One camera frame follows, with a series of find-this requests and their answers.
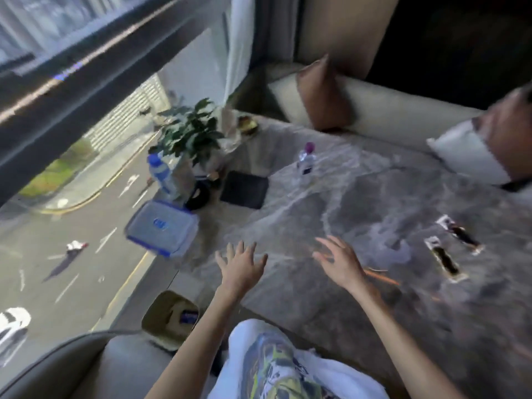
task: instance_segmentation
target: curb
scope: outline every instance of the curb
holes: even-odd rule
[[[110,184],[113,183],[116,180],[116,178],[118,178],[120,176],[120,174],[126,169],[126,167],[128,167],[129,164],[131,164],[131,162],[135,158],[137,158],[137,156],[141,153],[141,151],[149,143],[151,143],[151,141],[157,135],[158,135],[158,132],[154,133],[153,136],[151,136],[142,146],[140,146],[138,148],[138,150],[133,155],[131,155],[131,157],[128,158],[128,160],[120,167],[120,169],[118,169],[118,171],[110,178],[109,181],[105,182],[105,184],[101,188],[99,188],[95,193],[93,193],[92,195],[87,197],[84,201],[82,201],[80,203],[77,203],[74,206],[69,207],[69,208],[57,208],[57,209],[55,209],[55,208],[43,208],[43,209],[33,209],[33,210],[35,212],[39,213],[39,214],[62,215],[62,214],[67,214],[67,213],[70,213],[72,211],[78,210],[78,209],[84,207],[85,205],[89,204],[90,202],[92,202],[94,199],[96,199],[102,193],[103,189],[105,189],[106,187],[109,187]]]

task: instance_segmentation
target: gray marble surface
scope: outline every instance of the gray marble surface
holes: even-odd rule
[[[230,169],[268,176],[261,210],[217,201],[198,213],[200,232],[181,265],[213,287],[214,252],[257,241],[264,277],[243,304],[376,374],[398,380],[356,302],[312,260],[315,236],[352,244],[396,319],[469,397],[531,397],[532,212],[502,190],[448,172],[424,154],[261,119],[261,131],[231,154]],[[295,157],[316,143],[313,183],[293,183]],[[478,256],[435,224],[442,214],[486,245]],[[451,284],[425,247],[437,235],[469,279]]]

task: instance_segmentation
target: street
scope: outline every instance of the street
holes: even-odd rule
[[[127,241],[123,229],[157,190],[156,184],[147,188],[149,176],[145,148],[96,199],[75,211],[21,212],[13,203],[0,209],[0,311],[23,307],[31,315],[27,339],[0,368],[0,387],[105,314],[146,252]],[[89,247],[62,265],[73,240]]]

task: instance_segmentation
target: purple bottle cap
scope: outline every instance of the purple bottle cap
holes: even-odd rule
[[[312,141],[309,141],[307,144],[305,144],[305,152],[307,154],[311,154],[316,149],[316,144],[314,144]]]

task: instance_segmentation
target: car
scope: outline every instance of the car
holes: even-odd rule
[[[24,308],[9,308],[0,312],[0,368],[7,365],[23,345],[31,315]]]

